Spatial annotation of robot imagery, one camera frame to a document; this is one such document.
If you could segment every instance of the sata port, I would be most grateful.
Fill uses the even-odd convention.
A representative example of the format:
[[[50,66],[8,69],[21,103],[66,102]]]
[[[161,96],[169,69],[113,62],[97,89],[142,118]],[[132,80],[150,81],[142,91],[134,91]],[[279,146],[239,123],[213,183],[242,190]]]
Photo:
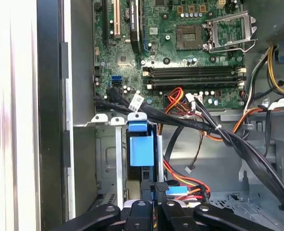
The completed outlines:
[[[122,81],[112,81],[112,86],[113,86],[113,87],[119,87],[119,86],[121,86],[122,84],[123,84]]]
[[[112,81],[122,81],[123,77],[122,76],[111,76]]]

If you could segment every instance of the blue drive bracket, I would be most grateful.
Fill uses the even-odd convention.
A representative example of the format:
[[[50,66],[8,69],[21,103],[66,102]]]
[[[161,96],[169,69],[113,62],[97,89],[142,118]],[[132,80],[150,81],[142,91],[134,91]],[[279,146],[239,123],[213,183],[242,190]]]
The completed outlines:
[[[147,121],[129,122],[129,132],[147,132]],[[154,166],[154,136],[153,130],[150,136],[130,137],[130,166],[152,167]]]

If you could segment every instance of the white label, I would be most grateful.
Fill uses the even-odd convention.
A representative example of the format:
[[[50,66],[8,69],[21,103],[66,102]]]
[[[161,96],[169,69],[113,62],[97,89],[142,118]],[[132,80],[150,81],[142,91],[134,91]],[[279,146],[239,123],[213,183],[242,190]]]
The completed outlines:
[[[131,111],[137,112],[142,105],[144,98],[139,94],[134,94],[132,101],[130,102],[129,109]]]
[[[276,107],[284,107],[284,98],[283,98],[283,99],[280,99],[280,100],[277,102]]]
[[[158,28],[156,28],[156,27],[149,28],[149,34],[150,35],[157,35],[158,34]]]

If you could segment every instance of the label sticker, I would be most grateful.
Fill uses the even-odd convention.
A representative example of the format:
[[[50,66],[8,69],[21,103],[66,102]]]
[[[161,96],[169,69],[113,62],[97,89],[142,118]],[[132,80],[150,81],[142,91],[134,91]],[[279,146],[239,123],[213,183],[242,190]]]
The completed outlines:
[[[132,101],[130,102],[129,109],[131,111],[137,112],[142,105],[144,98],[139,94],[135,93]]]
[[[149,28],[149,34],[150,35],[157,35],[158,34],[158,28],[156,28],[156,27]]]

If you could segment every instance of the yellow wire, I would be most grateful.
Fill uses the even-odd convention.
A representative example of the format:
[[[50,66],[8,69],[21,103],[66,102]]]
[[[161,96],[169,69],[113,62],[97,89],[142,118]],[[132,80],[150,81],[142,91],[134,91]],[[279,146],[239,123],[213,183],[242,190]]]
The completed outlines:
[[[166,166],[165,164],[164,164],[164,167],[166,168],[166,170],[169,171],[170,174],[172,174],[171,171],[167,168],[167,166]],[[179,181],[181,181],[182,183],[185,183],[185,184],[191,185],[191,186],[196,186],[196,184],[192,184],[192,183],[190,183],[190,182],[188,182],[188,181],[185,181],[185,180],[181,179],[181,178],[178,177],[175,173],[174,173],[173,176],[174,176],[175,178],[177,178]]]
[[[278,86],[278,84],[276,83],[275,77],[274,77],[274,73],[273,73],[273,51],[274,51],[274,47],[271,47],[270,52],[268,54],[268,70],[269,70],[270,79],[271,79],[271,82],[273,83],[273,85],[281,93],[284,93],[284,89],[282,89],[280,86]]]

